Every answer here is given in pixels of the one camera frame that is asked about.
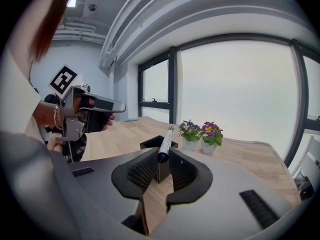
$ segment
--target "black vent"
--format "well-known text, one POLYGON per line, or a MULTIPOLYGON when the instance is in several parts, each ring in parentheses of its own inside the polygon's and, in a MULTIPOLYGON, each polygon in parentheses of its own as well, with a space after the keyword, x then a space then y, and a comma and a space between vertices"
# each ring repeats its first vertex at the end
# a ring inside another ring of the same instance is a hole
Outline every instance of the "black vent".
POLYGON ((73 170, 72 174, 74 177, 78 177, 78 176, 92 173, 93 171, 94 171, 93 169, 88 167, 88 168, 83 168, 83 169, 79 169, 79 170, 73 170))
POLYGON ((158 153, 154 152, 127 170, 126 178, 142 189, 143 193, 146 192, 157 172, 157 159, 158 153))
POLYGON ((244 191, 239 193, 239 195, 242 197, 262 229, 266 229, 279 219, 275 212, 254 190, 244 191))
POLYGON ((169 168, 173 179, 173 190, 176 192, 192 183, 198 174, 196 167, 170 151, 169 168))

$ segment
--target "black holder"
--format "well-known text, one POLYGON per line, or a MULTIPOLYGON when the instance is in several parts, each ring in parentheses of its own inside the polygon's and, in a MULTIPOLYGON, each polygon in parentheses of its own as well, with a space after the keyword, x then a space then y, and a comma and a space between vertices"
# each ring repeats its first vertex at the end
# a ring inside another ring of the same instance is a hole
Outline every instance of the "black holder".
MULTIPOLYGON (((161 147, 162 142, 164 141, 164 137, 159 135, 156 136, 154 138, 148 139, 142 143, 140 143, 140 148, 143 149, 147 149, 147 148, 154 148, 154 147, 161 147)), ((178 147, 178 143, 171 141, 171 147, 172 148, 177 148, 178 147)), ((156 174, 154 176, 154 179, 156 179, 156 181, 158 183, 161 183, 166 177, 168 177, 170 174, 170 170, 169 170, 169 161, 164 162, 164 163, 159 163, 158 162, 158 166, 157 166, 157 170, 156 170, 156 174)))

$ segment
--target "red hair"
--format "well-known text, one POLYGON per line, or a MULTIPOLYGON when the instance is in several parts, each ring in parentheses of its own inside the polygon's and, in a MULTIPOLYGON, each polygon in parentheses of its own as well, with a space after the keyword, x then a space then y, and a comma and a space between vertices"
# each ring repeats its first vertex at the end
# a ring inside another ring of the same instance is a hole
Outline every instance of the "red hair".
POLYGON ((39 62, 46 55, 69 0, 53 0, 31 44, 31 54, 39 62))

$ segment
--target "white pot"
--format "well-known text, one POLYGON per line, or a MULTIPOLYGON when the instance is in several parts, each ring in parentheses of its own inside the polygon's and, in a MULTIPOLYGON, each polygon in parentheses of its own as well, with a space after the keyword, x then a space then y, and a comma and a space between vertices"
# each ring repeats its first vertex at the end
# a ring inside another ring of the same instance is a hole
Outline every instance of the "white pot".
POLYGON ((203 154, 213 154, 217 148, 217 143, 213 145, 209 145, 209 143, 205 142, 202 138, 201 151, 203 154))
POLYGON ((190 150, 194 151, 198 145, 198 141, 187 141, 185 138, 183 138, 183 149, 184 150, 190 150))

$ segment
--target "potted plant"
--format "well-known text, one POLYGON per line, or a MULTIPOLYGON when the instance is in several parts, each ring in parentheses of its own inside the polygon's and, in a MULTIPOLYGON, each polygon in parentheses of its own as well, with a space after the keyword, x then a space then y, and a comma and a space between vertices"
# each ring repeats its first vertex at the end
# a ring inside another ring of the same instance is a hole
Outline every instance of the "potted plant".
POLYGON ((200 127, 191 120, 183 121, 179 126, 179 137, 183 137, 183 148, 186 150, 194 151, 200 140, 200 133, 202 132, 200 127))
POLYGON ((212 154, 217 146, 222 145, 222 138, 224 136, 221 132, 223 130, 214 124, 214 122, 205 122, 201 130, 202 132, 199 135, 202 137, 202 152, 204 154, 212 154))

